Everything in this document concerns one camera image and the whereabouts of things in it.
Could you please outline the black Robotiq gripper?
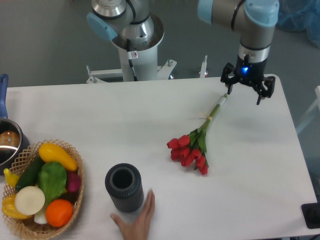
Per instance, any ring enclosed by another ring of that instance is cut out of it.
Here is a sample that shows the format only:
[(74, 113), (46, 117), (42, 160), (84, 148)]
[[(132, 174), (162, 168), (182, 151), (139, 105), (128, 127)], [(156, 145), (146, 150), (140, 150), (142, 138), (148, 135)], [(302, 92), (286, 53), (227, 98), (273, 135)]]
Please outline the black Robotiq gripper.
[(258, 94), (256, 104), (261, 100), (270, 98), (275, 89), (276, 78), (274, 76), (264, 76), (264, 70), (267, 62), (267, 49), (249, 49), (240, 48), (238, 51), (236, 67), (227, 63), (220, 77), (220, 82), (227, 88), (227, 94), (230, 95), (233, 85), (238, 82), (252, 87)]

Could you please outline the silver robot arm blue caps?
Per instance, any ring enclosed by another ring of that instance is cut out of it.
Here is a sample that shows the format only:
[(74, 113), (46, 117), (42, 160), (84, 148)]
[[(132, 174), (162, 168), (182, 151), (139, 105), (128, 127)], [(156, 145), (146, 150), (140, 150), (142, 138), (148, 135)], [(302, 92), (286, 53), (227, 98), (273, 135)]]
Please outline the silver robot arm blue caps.
[[(123, 80), (160, 79), (158, 45), (164, 37), (162, 21), (150, 11), (147, 0), (94, 0), (86, 21), (101, 38), (118, 49)], [(221, 82), (231, 90), (241, 83), (253, 88), (258, 99), (270, 98), (275, 78), (264, 70), (275, 26), (277, 0), (200, 0), (197, 15), (210, 25), (218, 24), (240, 34), (236, 65), (227, 63)]]

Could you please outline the bare human hand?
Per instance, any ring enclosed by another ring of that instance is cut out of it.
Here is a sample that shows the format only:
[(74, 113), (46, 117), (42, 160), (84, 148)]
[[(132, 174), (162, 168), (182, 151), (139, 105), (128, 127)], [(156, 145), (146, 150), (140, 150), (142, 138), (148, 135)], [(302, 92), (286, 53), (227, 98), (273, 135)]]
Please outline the bare human hand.
[(110, 215), (110, 218), (118, 226), (124, 240), (147, 240), (155, 206), (155, 194), (150, 189), (140, 214), (133, 222), (126, 223), (114, 213)]

